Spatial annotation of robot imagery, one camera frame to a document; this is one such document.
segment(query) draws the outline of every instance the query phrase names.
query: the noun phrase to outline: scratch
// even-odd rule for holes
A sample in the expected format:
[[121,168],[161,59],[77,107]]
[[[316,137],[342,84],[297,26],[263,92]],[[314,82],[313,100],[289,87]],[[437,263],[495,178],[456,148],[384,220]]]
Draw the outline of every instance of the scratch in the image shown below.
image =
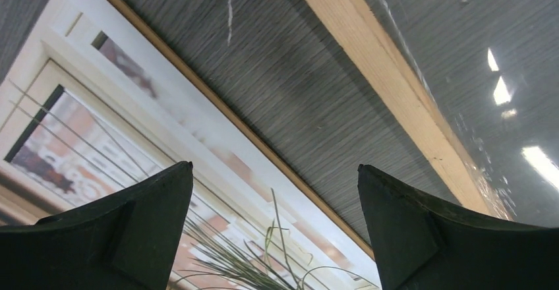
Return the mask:
[[462,113],[458,113],[458,116],[460,117],[460,122],[462,122],[462,128],[468,131],[468,126],[466,125],[466,121],[464,121]]
[[458,119],[456,119],[456,117],[454,117],[454,124],[456,124],[456,127],[458,128],[458,132],[460,132],[460,134],[462,133],[462,126],[458,123]]
[[400,8],[402,9],[403,16],[405,17],[406,22],[409,23],[409,18],[407,17],[407,13],[405,12],[405,9],[404,9],[404,7],[403,7],[403,5],[402,5],[402,2],[401,2],[401,1],[398,1],[398,4],[400,5]]
[[227,6],[229,7],[229,16],[227,19],[229,35],[227,36],[227,46],[229,46],[229,44],[231,43],[231,36],[233,35],[233,6],[231,5],[231,0],[227,0]]

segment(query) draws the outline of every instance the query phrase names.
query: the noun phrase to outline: glass pane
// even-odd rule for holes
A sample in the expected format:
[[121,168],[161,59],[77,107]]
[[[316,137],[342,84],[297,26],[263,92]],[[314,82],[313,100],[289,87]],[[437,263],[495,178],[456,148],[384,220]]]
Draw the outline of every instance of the glass pane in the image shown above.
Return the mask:
[[33,125],[9,162],[75,206],[162,170],[67,92]]

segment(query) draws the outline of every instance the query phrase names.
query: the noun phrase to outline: wooden frame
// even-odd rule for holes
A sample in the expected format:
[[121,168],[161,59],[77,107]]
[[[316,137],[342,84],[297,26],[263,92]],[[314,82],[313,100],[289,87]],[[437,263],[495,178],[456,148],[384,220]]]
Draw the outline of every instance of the wooden frame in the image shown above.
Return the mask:
[[462,205],[510,219],[365,0],[305,1]]
[[108,0],[148,41],[198,88],[295,186],[323,211],[371,258],[371,247],[342,220],[308,184],[262,141],[247,124],[213,92],[204,81],[123,1]]

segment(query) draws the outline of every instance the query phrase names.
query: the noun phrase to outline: wooden strip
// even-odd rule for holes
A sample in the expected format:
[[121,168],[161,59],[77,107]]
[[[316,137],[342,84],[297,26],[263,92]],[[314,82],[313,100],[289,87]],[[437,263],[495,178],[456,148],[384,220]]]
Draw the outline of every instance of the wooden strip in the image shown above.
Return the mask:
[[108,0],[173,66],[198,88],[305,196],[320,208],[366,254],[374,259],[371,247],[300,178],[248,125],[198,77],[196,73],[123,1]]
[[365,0],[306,0],[466,208],[507,217],[463,144]]

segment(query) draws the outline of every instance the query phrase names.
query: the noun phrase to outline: gray textured panel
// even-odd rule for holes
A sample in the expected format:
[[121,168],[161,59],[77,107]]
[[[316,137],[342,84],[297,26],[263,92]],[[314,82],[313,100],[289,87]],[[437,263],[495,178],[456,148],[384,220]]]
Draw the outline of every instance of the gray textured panel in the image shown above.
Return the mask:
[[0,82],[48,0],[0,0]]
[[[367,1],[397,38],[381,2]],[[516,220],[559,226],[559,191],[521,155],[538,145],[559,161],[559,0],[386,2],[439,108]],[[488,47],[513,95],[506,105],[492,97],[499,74]]]
[[303,0],[125,0],[361,236],[357,167],[456,199]]

